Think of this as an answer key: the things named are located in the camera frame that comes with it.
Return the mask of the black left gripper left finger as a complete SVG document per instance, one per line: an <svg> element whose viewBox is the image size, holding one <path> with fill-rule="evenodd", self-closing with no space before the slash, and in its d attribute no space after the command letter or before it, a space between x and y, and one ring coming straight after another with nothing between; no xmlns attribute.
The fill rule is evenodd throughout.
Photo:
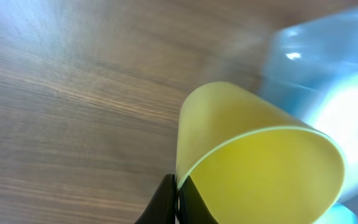
<svg viewBox="0 0 358 224"><path fill-rule="evenodd" d="M135 224L175 224L175 196L175 175L167 174Z"/></svg>

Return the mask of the clear plastic storage bin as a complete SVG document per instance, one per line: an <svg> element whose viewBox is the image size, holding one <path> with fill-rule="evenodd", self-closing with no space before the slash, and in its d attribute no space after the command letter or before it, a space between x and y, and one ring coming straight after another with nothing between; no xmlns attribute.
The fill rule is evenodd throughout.
<svg viewBox="0 0 358 224"><path fill-rule="evenodd" d="M340 145L339 202L358 221L358 6L277 32L262 75L261 98Z"/></svg>

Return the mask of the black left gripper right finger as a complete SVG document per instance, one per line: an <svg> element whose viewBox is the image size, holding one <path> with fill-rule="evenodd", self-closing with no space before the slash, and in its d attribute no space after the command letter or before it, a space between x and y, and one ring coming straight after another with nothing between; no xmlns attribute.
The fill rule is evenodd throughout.
<svg viewBox="0 0 358 224"><path fill-rule="evenodd" d="M191 177L186 178L178 191L178 221L181 224L218 224Z"/></svg>

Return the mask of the yellow cup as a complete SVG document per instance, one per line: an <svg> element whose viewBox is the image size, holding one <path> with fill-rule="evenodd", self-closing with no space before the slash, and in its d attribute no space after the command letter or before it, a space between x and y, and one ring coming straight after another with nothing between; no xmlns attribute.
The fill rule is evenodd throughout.
<svg viewBox="0 0 358 224"><path fill-rule="evenodd" d="M181 107L176 176L181 205L199 200L218 223L313 223L338 200L346 162L326 134L213 82Z"/></svg>

